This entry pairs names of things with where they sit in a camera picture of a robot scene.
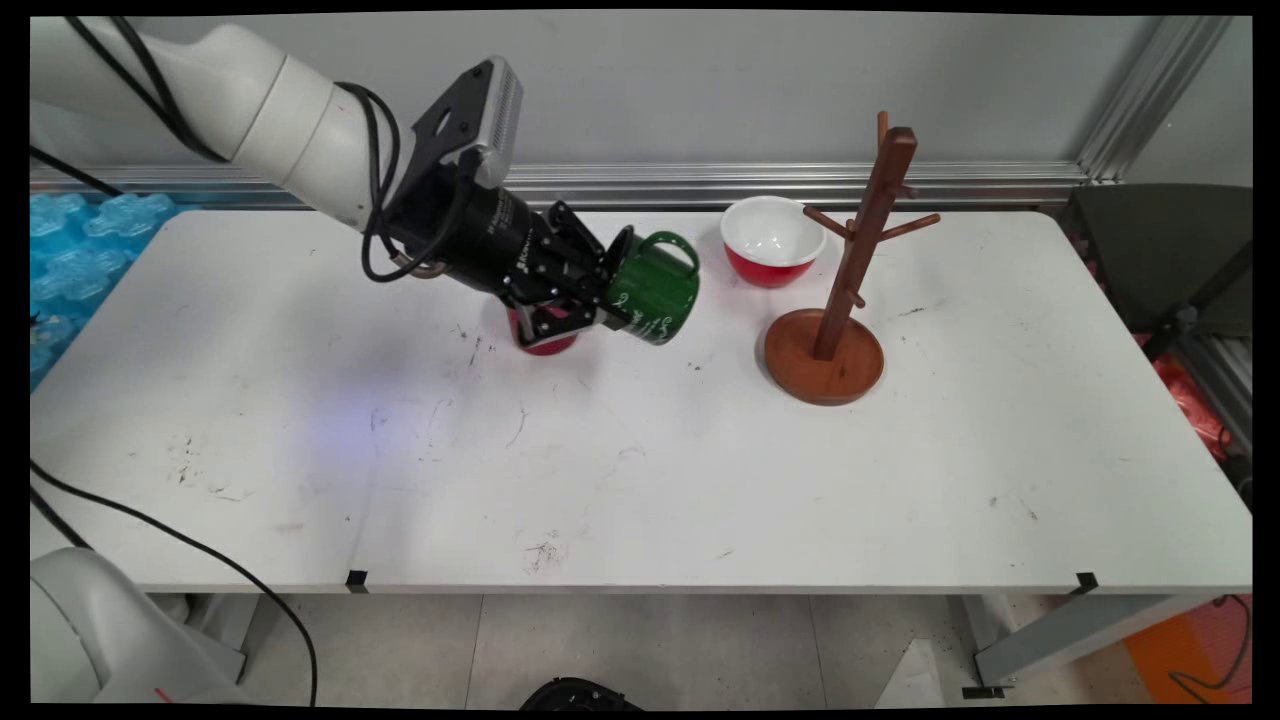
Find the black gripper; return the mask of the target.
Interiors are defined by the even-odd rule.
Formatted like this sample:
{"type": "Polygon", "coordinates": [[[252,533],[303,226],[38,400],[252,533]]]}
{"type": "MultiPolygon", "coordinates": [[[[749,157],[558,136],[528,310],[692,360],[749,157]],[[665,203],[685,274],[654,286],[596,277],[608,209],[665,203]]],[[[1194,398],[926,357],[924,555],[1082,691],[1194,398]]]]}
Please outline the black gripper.
{"type": "Polygon", "coordinates": [[[625,225],[605,246],[563,201],[545,215],[503,188],[481,187],[457,165],[436,165],[399,200],[390,237],[410,258],[444,264],[444,275],[504,300],[513,341],[522,350],[558,348],[603,325],[622,331],[632,313],[608,299],[608,279],[579,279],[567,287],[539,277],[544,240],[563,249],[575,266],[617,272],[637,242],[625,225]]]}

